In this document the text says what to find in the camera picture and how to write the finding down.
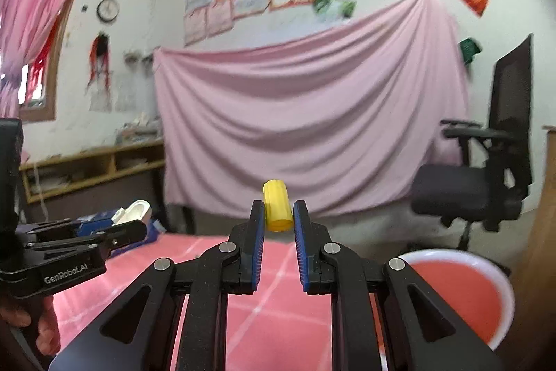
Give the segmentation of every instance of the silver bolt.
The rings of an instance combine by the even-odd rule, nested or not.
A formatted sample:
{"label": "silver bolt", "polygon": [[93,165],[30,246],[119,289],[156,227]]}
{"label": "silver bolt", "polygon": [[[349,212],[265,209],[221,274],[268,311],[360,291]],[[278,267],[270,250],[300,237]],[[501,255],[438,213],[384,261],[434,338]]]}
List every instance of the silver bolt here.
{"label": "silver bolt", "polygon": [[335,242],[329,242],[324,245],[324,251],[334,255],[340,251],[340,246]]}
{"label": "silver bolt", "polygon": [[401,258],[392,258],[388,262],[388,265],[395,271],[401,271],[405,267],[405,261]]}
{"label": "silver bolt", "polygon": [[157,271],[165,271],[170,267],[170,260],[168,258],[159,258],[155,261],[155,269]]}
{"label": "silver bolt", "polygon": [[236,249],[236,245],[231,241],[223,242],[219,245],[218,250],[222,253],[232,253]]}

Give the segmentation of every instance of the black office chair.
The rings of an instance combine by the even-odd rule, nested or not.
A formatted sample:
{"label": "black office chair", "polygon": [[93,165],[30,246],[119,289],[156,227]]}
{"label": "black office chair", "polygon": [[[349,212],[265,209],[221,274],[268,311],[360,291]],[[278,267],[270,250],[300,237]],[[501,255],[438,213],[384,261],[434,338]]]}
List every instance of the black office chair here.
{"label": "black office chair", "polygon": [[[473,222],[499,231],[504,220],[516,220],[533,182],[529,162],[532,35],[496,63],[487,129],[480,123],[442,120],[444,137],[457,139],[463,165],[424,165],[411,188],[416,214],[441,216],[447,228],[454,219],[467,221],[458,249],[469,248]],[[476,139],[488,154],[483,168],[469,167],[469,140]],[[515,184],[507,187],[509,169]]]}

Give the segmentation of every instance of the yellow plastic object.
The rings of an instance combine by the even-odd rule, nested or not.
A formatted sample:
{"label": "yellow plastic object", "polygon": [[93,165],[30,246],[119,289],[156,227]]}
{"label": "yellow plastic object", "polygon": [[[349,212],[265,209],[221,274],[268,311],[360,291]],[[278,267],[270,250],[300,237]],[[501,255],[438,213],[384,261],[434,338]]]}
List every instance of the yellow plastic object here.
{"label": "yellow plastic object", "polygon": [[265,198],[266,228],[269,231],[286,231],[294,227],[291,215],[290,199],[286,185],[279,179],[273,179],[262,187]]}

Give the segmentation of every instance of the white bowl rim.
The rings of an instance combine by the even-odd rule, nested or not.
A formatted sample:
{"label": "white bowl rim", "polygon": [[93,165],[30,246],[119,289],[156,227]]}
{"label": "white bowl rim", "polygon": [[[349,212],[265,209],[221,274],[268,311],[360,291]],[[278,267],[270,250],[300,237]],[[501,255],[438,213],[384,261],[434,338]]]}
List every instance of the white bowl rim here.
{"label": "white bowl rim", "polygon": [[399,256],[408,264],[426,263],[428,261],[444,261],[464,264],[483,274],[496,287],[501,298],[501,322],[493,337],[488,342],[490,349],[495,350],[508,334],[515,313],[515,297],[512,284],[500,268],[489,260],[473,253],[453,249],[426,249],[404,253]]}

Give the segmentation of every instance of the chair backrest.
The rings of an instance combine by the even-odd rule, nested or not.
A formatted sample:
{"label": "chair backrest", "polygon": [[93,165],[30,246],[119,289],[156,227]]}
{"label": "chair backrest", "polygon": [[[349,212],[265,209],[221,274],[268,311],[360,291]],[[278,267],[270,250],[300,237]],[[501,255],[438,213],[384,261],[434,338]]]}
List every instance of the chair backrest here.
{"label": "chair backrest", "polygon": [[519,138],[519,142],[508,149],[508,167],[515,179],[515,188],[523,198],[528,195],[528,186],[533,182],[529,160],[532,38],[531,34],[496,63],[489,116],[489,128]]}

